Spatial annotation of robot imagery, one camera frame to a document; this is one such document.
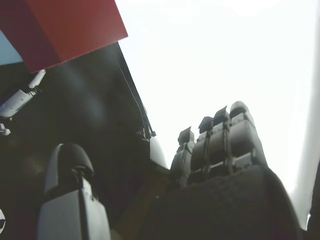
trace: light blue surface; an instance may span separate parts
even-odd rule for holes
[[[22,58],[0,30],[0,66],[22,62]]]

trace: thin wire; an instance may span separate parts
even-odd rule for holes
[[[121,72],[121,74],[122,74],[122,77],[123,77],[123,79],[124,79],[127,87],[129,88],[129,91],[130,91],[130,93],[131,93],[131,95],[132,95],[132,97],[133,97],[133,99],[134,99],[134,101],[135,101],[135,103],[136,103],[136,105],[137,105],[137,107],[138,107],[138,109],[139,109],[139,112],[140,112],[140,115],[141,115],[142,124],[143,124],[144,129],[145,129],[145,132],[146,132],[145,134],[147,135],[146,137],[147,137],[148,139],[150,139],[150,138],[151,138],[151,135],[150,135],[150,132],[149,132],[149,126],[146,125],[146,123],[145,123],[144,115],[143,115],[143,113],[142,113],[142,111],[141,111],[141,108],[140,108],[140,106],[139,106],[139,104],[138,104],[138,101],[136,100],[134,93],[131,91],[130,85],[129,85],[126,77],[125,77],[125,74],[124,74],[124,72],[122,71],[122,69],[121,69],[118,61],[115,59],[115,57],[114,57],[114,55],[113,55],[113,53],[112,53],[112,50],[110,50],[110,53],[111,53],[111,56],[112,56],[113,60],[115,61],[116,65],[118,66],[118,68],[119,68],[119,70],[120,70],[120,72]]]

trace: bright white surface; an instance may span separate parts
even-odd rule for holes
[[[22,62],[22,58],[0,30],[0,66]]]
[[[179,133],[238,100],[291,194],[314,60],[316,0],[117,0],[120,46],[170,167]]]

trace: red object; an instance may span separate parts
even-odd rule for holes
[[[114,0],[0,0],[0,30],[31,73],[128,36]]]

